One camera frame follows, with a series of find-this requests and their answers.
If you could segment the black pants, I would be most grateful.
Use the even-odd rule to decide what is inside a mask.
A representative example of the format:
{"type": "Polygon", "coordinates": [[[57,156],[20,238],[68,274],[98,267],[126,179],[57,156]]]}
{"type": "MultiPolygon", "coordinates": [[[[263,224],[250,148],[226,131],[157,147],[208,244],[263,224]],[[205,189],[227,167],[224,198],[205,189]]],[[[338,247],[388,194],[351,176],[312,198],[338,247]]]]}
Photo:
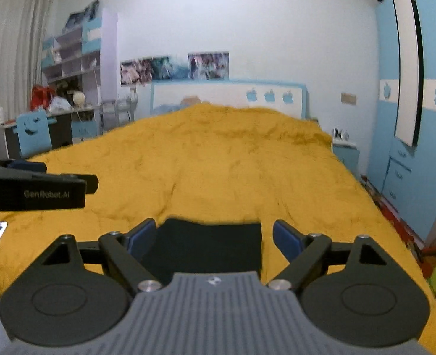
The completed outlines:
{"type": "Polygon", "coordinates": [[[169,218],[158,227],[155,242],[140,263],[163,285],[177,272],[261,273],[261,245],[259,222],[202,225],[169,218]]]}

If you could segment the blue smiley chair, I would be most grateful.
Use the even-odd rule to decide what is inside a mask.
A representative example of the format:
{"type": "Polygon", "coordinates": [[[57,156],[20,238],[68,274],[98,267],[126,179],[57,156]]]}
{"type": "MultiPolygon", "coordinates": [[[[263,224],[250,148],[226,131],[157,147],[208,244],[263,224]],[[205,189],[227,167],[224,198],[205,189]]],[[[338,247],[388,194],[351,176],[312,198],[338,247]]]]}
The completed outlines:
{"type": "Polygon", "coordinates": [[[13,132],[17,134],[22,158],[30,158],[52,149],[49,124],[44,109],[26,112],[16,118],[13,132]]]}

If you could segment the cluttered desk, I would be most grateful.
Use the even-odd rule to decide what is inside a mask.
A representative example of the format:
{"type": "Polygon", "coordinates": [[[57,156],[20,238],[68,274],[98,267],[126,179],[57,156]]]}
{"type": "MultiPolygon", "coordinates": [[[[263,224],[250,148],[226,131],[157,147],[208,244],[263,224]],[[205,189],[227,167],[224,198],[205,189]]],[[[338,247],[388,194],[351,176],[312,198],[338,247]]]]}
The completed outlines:
{"type": "Polygon", "coordinates": [[[25,112],[0,125],[0,158],[26,159],[98,136],[99,109],[25,112]]]}

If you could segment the blue bedside table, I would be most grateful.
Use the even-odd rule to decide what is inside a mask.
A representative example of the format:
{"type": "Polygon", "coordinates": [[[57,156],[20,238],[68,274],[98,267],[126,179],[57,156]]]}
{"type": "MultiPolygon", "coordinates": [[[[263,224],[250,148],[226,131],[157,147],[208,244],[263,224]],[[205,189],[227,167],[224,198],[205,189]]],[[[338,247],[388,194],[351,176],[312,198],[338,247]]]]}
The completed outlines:
{"type": "Polygon", "coordinates": [[[360,151],[355,143],[335,139],[332,142],[332,152],[353,176],[358,177],[360,151]]]}

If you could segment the yellow quilted duvet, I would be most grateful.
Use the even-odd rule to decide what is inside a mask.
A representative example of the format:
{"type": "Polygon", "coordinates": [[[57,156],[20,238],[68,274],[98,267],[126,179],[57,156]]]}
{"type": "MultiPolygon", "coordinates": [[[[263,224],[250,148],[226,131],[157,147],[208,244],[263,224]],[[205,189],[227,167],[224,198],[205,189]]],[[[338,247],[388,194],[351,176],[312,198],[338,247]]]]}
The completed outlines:
{"type": "Polygon", "coordinates": [[[84,208],[0,212],[0,354],[436,354],[436,300],[409,249],[317,123],[197,104],[33,158],[96,175],[84,208]],[[259,222],[262,270],[177,272],[153,293],[104,274],[98,240],[145,219],[259,222]],[[302,292],[284,220],[332,241],[302,292]]]}

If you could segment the white headphones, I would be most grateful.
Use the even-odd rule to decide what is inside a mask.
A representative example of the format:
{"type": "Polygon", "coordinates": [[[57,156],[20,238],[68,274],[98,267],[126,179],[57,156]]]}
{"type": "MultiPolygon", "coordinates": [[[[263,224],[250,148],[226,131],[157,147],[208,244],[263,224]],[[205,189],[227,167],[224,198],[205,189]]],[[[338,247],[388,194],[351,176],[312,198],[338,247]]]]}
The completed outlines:
{"type": "Polygon", "coordinates": [[[344,129],[334,128],[331,131],[333,139],[348,141],[350,139],[349,133],[344,129]]]}

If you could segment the grey metal chair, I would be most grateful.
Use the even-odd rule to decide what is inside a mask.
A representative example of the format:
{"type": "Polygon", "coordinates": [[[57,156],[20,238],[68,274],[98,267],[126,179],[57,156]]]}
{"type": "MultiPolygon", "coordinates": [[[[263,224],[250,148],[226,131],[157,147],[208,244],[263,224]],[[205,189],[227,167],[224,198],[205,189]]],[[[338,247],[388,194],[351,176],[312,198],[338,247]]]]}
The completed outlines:
{"type": "Polygon", "coordinates": [[[135,121],[138,99],[130,96],[100,105],[101,129],[110,131],[135,121]]]}

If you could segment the blue pillow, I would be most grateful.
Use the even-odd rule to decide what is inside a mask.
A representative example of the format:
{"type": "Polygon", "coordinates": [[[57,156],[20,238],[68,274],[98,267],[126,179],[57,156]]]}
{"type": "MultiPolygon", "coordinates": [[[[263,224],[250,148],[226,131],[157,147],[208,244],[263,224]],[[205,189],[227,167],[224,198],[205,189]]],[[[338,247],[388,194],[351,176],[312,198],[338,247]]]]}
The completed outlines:
{"type": "Polygon", "coordinates": [[[184,108],[200,104],[201,99],[194,95],[194,96],[186,96],[184,97],[179,104],[161,104],[158,107],[154,108],[151,111],[152,116],[161,115],[161,114],[167,114],[172,112],[180,111],[184,108]]]}

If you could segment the blue white wardrobe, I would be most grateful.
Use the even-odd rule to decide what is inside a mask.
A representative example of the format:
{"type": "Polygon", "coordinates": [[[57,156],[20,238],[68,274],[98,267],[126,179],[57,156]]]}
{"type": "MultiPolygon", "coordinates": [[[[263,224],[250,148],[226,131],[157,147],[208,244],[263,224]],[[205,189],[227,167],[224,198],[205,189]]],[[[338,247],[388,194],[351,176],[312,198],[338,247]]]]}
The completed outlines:
{"type": "Polygon", "coordinates": [[[382,0],[379,96],[367,177],[423,241],[436,241],[436,0],[382,0]]]}

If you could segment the white blue bookshelf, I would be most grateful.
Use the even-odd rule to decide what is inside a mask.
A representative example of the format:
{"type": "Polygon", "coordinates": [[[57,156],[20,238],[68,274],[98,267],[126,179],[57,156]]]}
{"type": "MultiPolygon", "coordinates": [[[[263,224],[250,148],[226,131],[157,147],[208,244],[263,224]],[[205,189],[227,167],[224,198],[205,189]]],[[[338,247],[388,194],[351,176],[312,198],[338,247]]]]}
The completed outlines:
{"type": "Polygon", "coordinates": [[[115,100],[117,25],[117,14],[100,0],[70,14],[62,32],[42,43],[43,83],[69,101],[76,91],[93,106],[115,100]]]}

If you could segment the white blue bed headboard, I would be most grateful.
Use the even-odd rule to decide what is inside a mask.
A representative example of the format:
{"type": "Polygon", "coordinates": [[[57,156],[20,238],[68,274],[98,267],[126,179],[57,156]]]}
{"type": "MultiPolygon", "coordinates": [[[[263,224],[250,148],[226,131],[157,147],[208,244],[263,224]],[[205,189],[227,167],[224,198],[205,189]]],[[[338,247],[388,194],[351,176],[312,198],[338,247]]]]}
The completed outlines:
{"type": "Polygon", "coordinates": [[[179,104],[186,96],[228,107],[264,107],[296,119],[308,117],[308,91],[300,83],[268,80],[183,80],[151,85],[150,113],[161,104],[179,104]]]}

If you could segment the white curtain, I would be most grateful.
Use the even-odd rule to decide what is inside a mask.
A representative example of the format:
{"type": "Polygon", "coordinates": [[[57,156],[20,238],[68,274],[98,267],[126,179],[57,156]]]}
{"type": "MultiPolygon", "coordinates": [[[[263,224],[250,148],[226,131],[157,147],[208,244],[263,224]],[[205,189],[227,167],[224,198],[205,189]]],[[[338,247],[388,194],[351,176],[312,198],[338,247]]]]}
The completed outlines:
{"type": "Polygon", "coordinates": [[[26,112],[41,83],[42,41],[53,0],[0,0],[0,109],[26,112]]]}

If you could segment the wardrobe mirror panel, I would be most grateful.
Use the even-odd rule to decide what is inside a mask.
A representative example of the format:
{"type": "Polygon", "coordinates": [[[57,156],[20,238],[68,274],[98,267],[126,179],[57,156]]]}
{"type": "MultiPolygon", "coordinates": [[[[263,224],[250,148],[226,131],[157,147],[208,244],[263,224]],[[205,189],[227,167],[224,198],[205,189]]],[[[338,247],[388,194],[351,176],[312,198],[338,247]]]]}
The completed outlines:
{"type": "Polygon", "coordinates": [[[423,43],[414,0],[394,0],[398,30],[399,88],[395,137],[418,143],[423,102],[423,43]]]}

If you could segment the beige wall switch plate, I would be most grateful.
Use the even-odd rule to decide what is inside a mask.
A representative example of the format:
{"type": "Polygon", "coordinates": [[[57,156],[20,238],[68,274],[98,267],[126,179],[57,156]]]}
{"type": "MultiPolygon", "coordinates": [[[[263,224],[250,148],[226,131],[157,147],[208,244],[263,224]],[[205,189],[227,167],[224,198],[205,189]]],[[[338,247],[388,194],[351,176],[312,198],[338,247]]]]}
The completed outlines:
{"type": "Polygon", "coordinates": [[[349,93],[342,93],[341,94],[341,102],[343,104],[348,104],[352,106],[357,105],[358,98],[356,95],[349,94],[349,93]]]}

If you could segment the anime wall posters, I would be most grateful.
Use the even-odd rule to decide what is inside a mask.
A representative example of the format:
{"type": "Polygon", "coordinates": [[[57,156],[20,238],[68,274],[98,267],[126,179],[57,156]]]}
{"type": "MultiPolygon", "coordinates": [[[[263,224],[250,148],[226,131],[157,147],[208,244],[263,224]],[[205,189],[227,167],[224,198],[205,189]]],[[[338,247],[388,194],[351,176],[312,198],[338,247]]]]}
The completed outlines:
{"type": "Polygon", "coordinates": [[[229,53],[189,53],[155,56],[120,62],[122,86],[145,85],[164,80],[214,80],[229,78],[229,53]]]}

